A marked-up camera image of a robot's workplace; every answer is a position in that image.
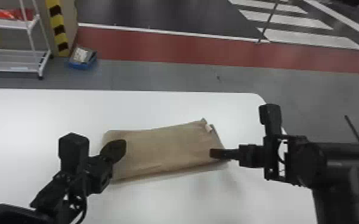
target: yellow and black striped pillar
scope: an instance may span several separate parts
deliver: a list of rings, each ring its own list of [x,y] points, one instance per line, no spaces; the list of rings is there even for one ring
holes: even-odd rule
[[[46,6],[50,14],[50,25],[54,31],[54,42],[58,49],[58,56],[68,57],[70,51],[60,0],[46,0]]]

